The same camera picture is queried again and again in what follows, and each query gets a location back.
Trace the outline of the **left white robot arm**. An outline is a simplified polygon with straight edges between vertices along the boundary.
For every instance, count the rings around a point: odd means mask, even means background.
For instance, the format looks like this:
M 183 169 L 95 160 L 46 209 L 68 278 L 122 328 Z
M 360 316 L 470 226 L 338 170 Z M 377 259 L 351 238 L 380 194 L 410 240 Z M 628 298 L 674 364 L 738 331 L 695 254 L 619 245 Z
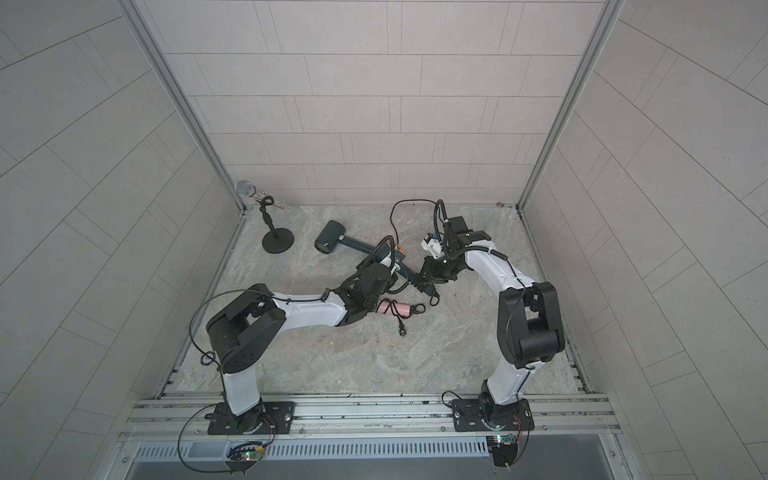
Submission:
M 225 413 L 233 421 L 229 431 L 250 434 L 267 423 L 255 365 L 275 337 L 298 328 L 357 322 L 378 309 L 395 281 L 393 267 L 373 262 L 317 297 L 280 296 L 254 284 L 214 315 L 206 331 L 219 360 Z

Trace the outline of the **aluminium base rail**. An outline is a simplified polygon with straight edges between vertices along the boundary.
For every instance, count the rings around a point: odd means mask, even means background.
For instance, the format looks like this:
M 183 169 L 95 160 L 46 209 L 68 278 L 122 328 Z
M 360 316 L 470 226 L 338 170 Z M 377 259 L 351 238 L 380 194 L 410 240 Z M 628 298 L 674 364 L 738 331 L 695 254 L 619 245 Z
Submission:
M 619 420 L 604 394 L 529 395 L 529 407 L 510 420 L 504 430 L 488 429 L 479 419 L 479 409 L 463 405 L 459 413 L 448 405 L 451 394 L 307 394 L 262 396 L 275 421 L 289 422 L 280 440 L 373 437 L 459 436 L 459 424 L 467 423 L 481 435 L 518 435 L 518 420 L 533 424 L 535 435 L 618 434 Z M 215 408 L 217 396 L 169 395 L 159 400 L 140 400 L 118 438 L 125 441 L 208 440 L 209 420 L 205 414 Z M 292 402 L 287 414 L 272 404 Z

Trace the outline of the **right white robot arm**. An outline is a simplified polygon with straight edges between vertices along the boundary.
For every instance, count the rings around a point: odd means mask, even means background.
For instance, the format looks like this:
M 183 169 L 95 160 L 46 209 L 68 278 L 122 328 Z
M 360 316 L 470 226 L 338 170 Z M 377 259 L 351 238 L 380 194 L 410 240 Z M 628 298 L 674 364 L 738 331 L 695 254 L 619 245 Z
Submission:
M 422 247 L 428 251 L 422 274 L 429 282 L 453 281 L 469 269 L 498 295 L 495 331 L 500 360 L 481 387 L 480 418 L 490 430 L 520 426 L 524 385 L 565 347 L 555 287 L 522 274 L 490 240 L 454 252 L 438 252 L 435 240 L 424 241 Z

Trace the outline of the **pink hair dryer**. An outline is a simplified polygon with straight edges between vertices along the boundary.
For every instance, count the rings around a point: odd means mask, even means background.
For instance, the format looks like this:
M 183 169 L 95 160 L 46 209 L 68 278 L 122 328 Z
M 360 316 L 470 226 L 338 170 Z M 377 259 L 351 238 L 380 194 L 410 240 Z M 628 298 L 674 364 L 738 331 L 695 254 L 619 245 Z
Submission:
M 393 299 L 382 299 L 376 309 L 380 314 L 391 314 L 398 318 L 409 318 L 419 314 L 417 305 L 400 304 Z

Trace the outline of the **green hair dryer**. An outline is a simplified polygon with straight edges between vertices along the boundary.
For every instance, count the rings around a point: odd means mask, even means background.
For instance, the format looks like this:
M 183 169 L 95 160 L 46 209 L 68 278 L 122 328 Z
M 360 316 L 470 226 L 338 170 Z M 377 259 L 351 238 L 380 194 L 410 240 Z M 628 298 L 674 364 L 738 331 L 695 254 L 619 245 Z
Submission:
M 314 242 L 315 248 L 323 254 L 332 253 L 339 245 L 369 254 L 374 250 L 372 245 L 356 240 L 346 235 L 346 228 L 335 220 L 330 220 Z
M 394 271 L 404 280 L 412 285 L 420 282 L 418 273 L 405 263 L 405 253 L 399 246 L 392 241 L 387 241 L 384 246 L 384 253 L 391 260 Z

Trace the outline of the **black microphone stand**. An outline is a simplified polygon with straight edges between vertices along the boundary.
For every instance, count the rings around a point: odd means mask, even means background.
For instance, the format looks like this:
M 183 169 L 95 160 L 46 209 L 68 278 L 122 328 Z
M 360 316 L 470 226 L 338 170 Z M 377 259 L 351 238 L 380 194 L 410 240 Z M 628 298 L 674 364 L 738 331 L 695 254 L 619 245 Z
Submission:
M 286 228 L 277 228 L 267 209 L 275 206 L 275 199 L 268 194 L 259 193 L 256 187 L 247 180 L 235 184 L 236 193 L 243 198 L 252 198 L 259 206 L 259 212 L 269 231 L 262 239 L 262 247 L 269 254 L 280 254 L 291 248 L 294 243 L 293 233 Z

